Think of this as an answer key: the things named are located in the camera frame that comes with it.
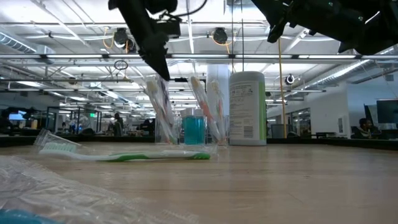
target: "computer monitor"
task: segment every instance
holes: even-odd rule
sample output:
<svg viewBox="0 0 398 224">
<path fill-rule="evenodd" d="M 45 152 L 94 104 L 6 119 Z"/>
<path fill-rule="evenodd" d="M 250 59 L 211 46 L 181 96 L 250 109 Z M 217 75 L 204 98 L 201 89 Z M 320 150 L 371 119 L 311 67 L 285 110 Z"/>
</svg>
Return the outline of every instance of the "computer monitor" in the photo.
<svg viewBox="0 0 398 224">
<path fill-rule="evenodd" d="M 22 117 L 26 114 L 26 112 L 23 111 L 18 111 L 18 113 L 11 113 L 8 116 L 8 119 L 10 121 L 24 121 L 25 119 Z"/>
<path fill-rule="evenodd" d="M 398 124 L 398 100 L 378 100 L 377 119 L 379 124 Z"/>
</svg>

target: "product label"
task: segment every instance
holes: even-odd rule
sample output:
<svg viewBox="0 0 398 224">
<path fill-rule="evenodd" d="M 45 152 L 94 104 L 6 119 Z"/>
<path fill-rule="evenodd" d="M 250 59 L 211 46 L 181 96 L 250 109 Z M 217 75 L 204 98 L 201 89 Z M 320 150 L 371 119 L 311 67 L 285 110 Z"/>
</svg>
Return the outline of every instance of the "product label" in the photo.
<svg viewBox="0 0 398 224">
<path fill-rule="evenodd" d="M 237 82 L 229 88 L 229 137 L 265 139 L 265 91 L 258 82 Z"/>
</svg>

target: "wooden table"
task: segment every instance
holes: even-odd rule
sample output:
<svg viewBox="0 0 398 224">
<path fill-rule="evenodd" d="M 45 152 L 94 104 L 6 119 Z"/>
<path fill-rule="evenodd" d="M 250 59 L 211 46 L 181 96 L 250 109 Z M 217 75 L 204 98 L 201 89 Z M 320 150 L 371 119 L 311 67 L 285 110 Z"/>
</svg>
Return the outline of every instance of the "wooden table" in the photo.
<svg viewBox="0 0 398 224">
<path fill-rule="evenodd" d="M 86 143 L 96 153 L 151 144 Z M 0 150 L 67 179 L 144 197 L 219 223 L 398 223 L 398 153 L 325 145 L 230 147 L 210 161 L 98 163 Z"/>
</svg>

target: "green toothbrush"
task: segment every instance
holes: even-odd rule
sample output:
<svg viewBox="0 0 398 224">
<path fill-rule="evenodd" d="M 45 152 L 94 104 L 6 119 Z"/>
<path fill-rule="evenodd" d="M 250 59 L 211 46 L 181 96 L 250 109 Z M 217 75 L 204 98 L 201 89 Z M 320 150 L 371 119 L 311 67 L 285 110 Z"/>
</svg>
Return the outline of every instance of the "green toothbrush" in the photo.
<svg viewBox="0 0 398 224">
<path fill-rule="evenodd" d="M 71 159 L 82 161 L 105 161 L 123 162 L 136 159 L 210 159 L 210 155 L 205 152 L 193 151 L 160 151 L 160 152 L 127 152 L 111 154 L 108 156 L 89 156 L 76 153 L 76 147 L 70 144 L 58 144 L 49 142 L 42 150 L 40 155 L 67 156 Z"/>
</svg>

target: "white column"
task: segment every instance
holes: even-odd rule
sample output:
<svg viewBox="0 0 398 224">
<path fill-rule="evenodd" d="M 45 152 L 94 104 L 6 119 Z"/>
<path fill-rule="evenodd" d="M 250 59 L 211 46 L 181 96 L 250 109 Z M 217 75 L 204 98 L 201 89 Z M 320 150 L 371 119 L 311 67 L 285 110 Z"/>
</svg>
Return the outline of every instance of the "white column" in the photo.
<svg viewBox="0 0 398 224">
<path fill-rule="evenodd" d="M 209 64 L 207 65 L 207 78 L 206 78 L 206 92 L 207 92 L 207 97 L 209 100 L 213 99 L 215 97 L 215 92 L 213 91 L 211 87 L 211 82 L 213 80 L 217 80 L 221 94 L 223 95 L 223 109 L 224 109 L 224 115 L 228 116 L 229 115 L 229 76 L 231 72 L 229 70 L 229 65 L 224 64 L 224 65 L 212 65 Z M 210 103 L 210 110 L 214 111 L 216 108 L 214 108 L 215 105 L 213 103 Z"/>
</svg>

